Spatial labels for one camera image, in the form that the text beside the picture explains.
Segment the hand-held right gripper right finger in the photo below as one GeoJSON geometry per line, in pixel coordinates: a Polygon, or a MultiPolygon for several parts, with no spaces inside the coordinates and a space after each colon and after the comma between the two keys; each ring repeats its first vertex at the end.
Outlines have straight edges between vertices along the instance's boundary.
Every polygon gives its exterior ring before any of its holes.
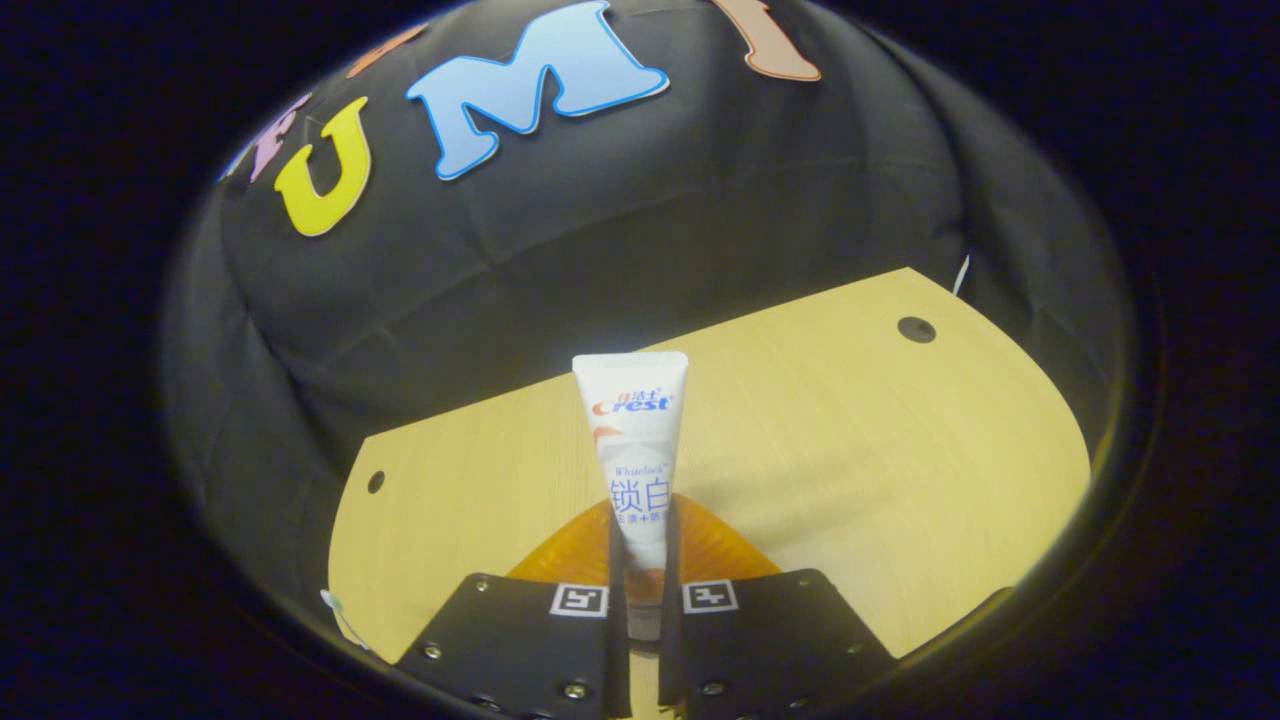
{"type": "Polygon", "coordinates": [[[835,583],[783,571],[726,521],[673,501],[658,702],[677,719],[815,719],[899,665],[835,583]]]}

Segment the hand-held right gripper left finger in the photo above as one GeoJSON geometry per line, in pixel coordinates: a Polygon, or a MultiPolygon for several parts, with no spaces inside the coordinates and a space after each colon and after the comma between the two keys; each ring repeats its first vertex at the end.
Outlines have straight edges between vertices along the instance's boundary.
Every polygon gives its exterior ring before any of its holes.
{"type": "Polygon", "coordinates": [[[625,542],[607,502],[503,577],[467,575],[396,667],[493,717],[632,716],[625,542]]]}

